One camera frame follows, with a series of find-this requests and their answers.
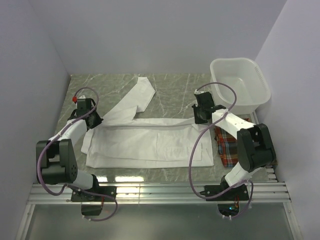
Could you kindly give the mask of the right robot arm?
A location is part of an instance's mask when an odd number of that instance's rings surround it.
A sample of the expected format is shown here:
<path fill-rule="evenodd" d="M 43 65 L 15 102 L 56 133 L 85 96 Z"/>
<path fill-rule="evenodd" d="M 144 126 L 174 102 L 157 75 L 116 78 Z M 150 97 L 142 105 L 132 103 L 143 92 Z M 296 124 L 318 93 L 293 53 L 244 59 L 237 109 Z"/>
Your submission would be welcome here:
<path fill-rule="evenodd" d="M 212 124 L 200 133 L 191 150 L 188 167 L 190 186 L 193 186 L 191 167 L 196 148 L 201 137 L 210 128 L 217 126 L 236 139 L 238 163 L 221 179 L 219 193 L 210 199 L 222 196 L 231 200 L 238 194 L 238 186 L 249 181 L 255 172 L 276 159 L 269 129 L 263 123 L 254 124 L 231 113 L 228 108 L 216 105 L 211 93 L 207 91 L 196 90 L 194 96 L 196 104 L 192 108 L 195 123 L 202 124 L 212 120 Z"/>

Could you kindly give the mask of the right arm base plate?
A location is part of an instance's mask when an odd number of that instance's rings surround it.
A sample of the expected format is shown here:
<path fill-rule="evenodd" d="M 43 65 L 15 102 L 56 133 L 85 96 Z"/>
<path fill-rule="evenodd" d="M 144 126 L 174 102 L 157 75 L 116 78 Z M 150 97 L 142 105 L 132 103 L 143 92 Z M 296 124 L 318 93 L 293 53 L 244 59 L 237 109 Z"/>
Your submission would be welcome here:
<path fill-rule="evenodd" d="M 202 196 L 212 197 L 222 192 L 220 185 L 205 185 L 204 190 L 200 192 Z M 247 201 L 249 200 L 248 188 L 245 184 L 232 188 L 226 193 L 211 199 L 211 201 L 225 202 L 225 201 Z"/>

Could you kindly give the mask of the white long sleeve shirt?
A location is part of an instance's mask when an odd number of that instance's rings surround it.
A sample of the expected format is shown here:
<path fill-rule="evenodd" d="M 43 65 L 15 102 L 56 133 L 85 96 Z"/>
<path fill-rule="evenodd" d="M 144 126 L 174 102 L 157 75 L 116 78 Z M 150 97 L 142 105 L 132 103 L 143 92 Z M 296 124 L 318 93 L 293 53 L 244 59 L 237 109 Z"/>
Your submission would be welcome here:
<path fill-rule="evenodd" d="M 194 118 L 136 118 L 151 102 L 155 89 L 147 77 L 103 116 L 102 123 L 89 130 L 81 152 L 91 168 L 161 169 L 189 165 L 192 148 L 205 129 Z M 212 138 L 206 132 L 192 160 L 195 167 L 214 165 Z"/>

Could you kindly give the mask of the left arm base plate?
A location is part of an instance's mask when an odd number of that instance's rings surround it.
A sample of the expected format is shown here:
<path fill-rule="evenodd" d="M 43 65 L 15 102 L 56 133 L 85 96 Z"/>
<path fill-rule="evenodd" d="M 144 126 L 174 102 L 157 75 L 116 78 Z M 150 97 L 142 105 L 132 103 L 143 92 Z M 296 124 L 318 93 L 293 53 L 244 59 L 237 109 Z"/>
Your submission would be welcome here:
<path fill-rule="evenodd" d="M 113 202 L 116 199 L 116 186 L 99 186 L 96 190 L 72 190 L 71 202 L 87 203 L 87 202 Z"/>

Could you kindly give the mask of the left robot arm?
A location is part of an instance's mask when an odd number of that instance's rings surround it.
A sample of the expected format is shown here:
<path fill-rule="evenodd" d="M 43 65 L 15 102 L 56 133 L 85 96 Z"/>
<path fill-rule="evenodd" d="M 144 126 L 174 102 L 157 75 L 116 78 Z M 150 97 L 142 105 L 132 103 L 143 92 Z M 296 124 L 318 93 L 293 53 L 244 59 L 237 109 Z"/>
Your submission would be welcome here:
<path fill-rule="evenodd" d="M 78 170 L 74 145 L 87 131 L 100 125 L 103 119 L 97 113 L 97 104 L 92 98 L 77 98 L 66 125 L 48 140 L 36 144 L 36 177 L 47 193 L 59 196 L 66 187 L 83 191 L 89 201 L 101 195 L 97 177 Z"/>

